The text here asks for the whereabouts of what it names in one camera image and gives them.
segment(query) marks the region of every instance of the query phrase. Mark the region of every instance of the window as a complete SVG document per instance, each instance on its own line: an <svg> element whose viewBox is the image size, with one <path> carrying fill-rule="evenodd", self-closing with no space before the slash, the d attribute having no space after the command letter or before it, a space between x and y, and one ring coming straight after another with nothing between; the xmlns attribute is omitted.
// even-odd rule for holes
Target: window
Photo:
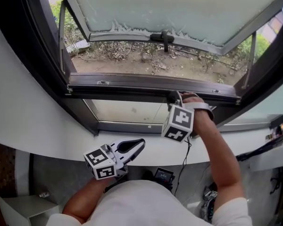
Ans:
<svg viewBox="0 0 283 226"><path fill-rule="evenodd" d="M0 11L0 27L11 47L95 135L159 134L173 90L197 93L222 125L283 83L283 0L8 0L7 6L13 12L6 18ZM19 21L17 33L7 20Z"/></svg>

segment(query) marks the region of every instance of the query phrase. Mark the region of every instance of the black window frame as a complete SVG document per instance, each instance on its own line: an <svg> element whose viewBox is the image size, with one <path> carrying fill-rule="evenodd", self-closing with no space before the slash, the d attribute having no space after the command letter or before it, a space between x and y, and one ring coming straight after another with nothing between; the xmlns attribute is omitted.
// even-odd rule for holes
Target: black window frame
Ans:
<svg viewBox="0 0 283 226"><path fill-rule="evenodd" d="M65 4L72 13L69 4ZM0 0L0 29L38 83L94 135L98 135L99 130L159 134L161 126L154 125L149 129L148 124L102 123L85 99L163 103L172 90L193 91L216 106L214 121L221 126L283 84L283 26L275 41L250 67L251 72L234 86L163 76L76 73L65 47L62 49L64 73L60 69L58 29L48 0L5 0L4 7Z"/></svg>

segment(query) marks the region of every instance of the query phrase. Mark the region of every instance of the dirt ground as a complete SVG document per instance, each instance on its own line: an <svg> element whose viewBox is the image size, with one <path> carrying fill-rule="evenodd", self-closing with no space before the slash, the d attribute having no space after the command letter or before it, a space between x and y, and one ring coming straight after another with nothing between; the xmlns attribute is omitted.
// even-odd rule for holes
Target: dirt ground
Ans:
<svg viewBox="0 0 283 226"><path fill-rule="evenodd" d="M72 57L72 61L79 73L162 75L228 85L234 85L244 75L242 71L229 68L229 56L215 57L214 60L205 58L204 52L194 49L188 51L195 55L176 49L165 53L163 48L158 46L154 51L145 51L143 45L137 43L133 48L130 48L130 44L126 46L123 53L120 52L123 57L120 57L117 51L108 55L97 48Z"/></svg>

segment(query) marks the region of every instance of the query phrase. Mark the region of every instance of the black cable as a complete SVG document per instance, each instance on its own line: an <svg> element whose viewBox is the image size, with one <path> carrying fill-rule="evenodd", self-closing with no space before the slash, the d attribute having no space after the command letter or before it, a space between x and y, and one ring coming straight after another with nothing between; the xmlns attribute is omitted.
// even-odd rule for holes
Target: black cable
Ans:
<svg viewBox="0 0 283 226"><path fill-rule="evenodd" d="M178 175L177 187L176 187L174 196L176 196L176 192L177 192L177 189L178 189L178 186L179 186L180 176L181 176L181 174L182 174L182 172L183 172L183 169L184 169L184 168L186 167L186 165L187 165L187 157L188 157L188 154L189 154L189 152L190 152L190 148L191 148L191 146L192 146L192 144L190 143L190 138L189 138L189 137L188 137L187 141L185 141L185 142L188 143L188 151L187 151L187 154L186 154L186 156L185 156L185 158L184 158L184 160L183 160L183 165L182 165L182 168L181 168L181 170L180 170L180 172L179 172L179 175Z"/></svg>

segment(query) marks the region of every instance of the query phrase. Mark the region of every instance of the curved white wall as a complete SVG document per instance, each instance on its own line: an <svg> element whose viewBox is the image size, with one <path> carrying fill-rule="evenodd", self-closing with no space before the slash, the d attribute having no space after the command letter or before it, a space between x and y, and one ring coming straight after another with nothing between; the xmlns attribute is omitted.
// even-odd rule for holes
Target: curved white wall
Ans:
<svg viewBox="0 0 283 226"><path fill-rule="evenodd" d="M260 129L223 133L223 136L237 155L262 146L268 133L269 129ZM0 31L0 143L30 153L83 161L83 152L91 146L125 136L101 132L94 137L77 123L29 74ZM141 137L146 140L146 148L131 165L182 163L187 149L185 143L158 136ZM204 144L200 138L194 139L188 163L204 161L208 161Z"/></svg>

